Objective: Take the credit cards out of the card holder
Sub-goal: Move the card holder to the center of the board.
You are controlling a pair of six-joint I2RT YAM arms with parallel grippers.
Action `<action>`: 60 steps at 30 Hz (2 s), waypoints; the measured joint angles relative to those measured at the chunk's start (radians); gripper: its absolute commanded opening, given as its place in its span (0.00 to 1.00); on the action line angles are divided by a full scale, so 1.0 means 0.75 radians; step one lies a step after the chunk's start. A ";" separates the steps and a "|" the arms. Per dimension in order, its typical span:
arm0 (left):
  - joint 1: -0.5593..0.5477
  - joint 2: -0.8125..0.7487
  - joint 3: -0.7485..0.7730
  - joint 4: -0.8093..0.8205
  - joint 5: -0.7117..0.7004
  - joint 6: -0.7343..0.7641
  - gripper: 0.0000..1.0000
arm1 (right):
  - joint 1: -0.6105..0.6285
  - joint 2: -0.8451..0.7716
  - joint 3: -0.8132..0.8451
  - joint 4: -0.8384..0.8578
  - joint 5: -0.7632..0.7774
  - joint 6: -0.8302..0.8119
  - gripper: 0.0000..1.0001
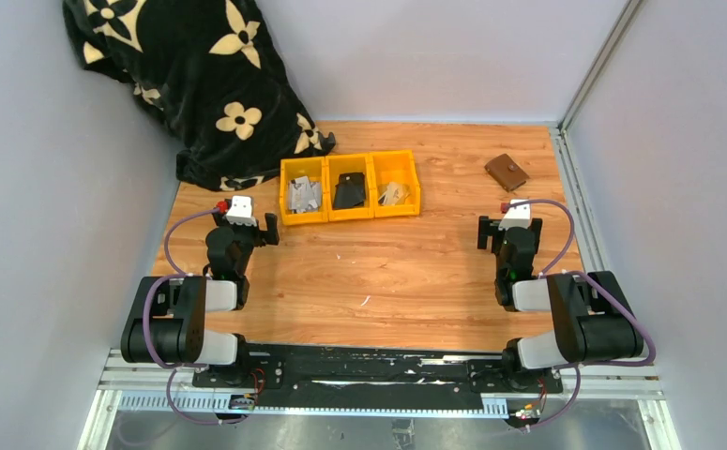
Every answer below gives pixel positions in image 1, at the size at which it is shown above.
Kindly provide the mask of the brown leather card holder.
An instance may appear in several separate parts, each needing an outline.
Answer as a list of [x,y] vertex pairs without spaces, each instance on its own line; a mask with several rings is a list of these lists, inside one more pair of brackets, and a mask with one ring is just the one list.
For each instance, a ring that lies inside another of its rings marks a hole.
[[502,154],[488,161],[485,172],[506,192],[512,192],[525,185],[530,176],[508,154]]

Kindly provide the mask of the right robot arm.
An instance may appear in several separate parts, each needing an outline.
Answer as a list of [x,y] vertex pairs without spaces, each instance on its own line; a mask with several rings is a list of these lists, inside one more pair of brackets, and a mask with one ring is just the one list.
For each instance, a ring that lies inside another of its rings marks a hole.
[[553,329],[511,339],[491,374],[524,391],[552,368],[639,357],[645,339],[631,323],[632,311],[610,271],[540,276],[534,272],[542,221],[511,224],[481,216],[477,246],[495,258],[494,295],[509,312],[548,312]]

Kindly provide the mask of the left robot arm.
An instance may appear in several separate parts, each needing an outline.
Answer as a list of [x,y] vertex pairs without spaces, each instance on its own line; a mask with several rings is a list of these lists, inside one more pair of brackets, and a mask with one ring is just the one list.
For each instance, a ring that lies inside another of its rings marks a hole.
[[216,227],[205,238],[207,264],[199,274],[175,273],[140,280],[120,338],[120,352],[131,364],[160,368],[201,368],[211,379],[240,387],[265,383],[248,342],[237,333],[207,329],[206,316],[237,311],[248,299],[246,270],[255,248],[280,241],[278,217],[265,214],[264,225],[210,210]]

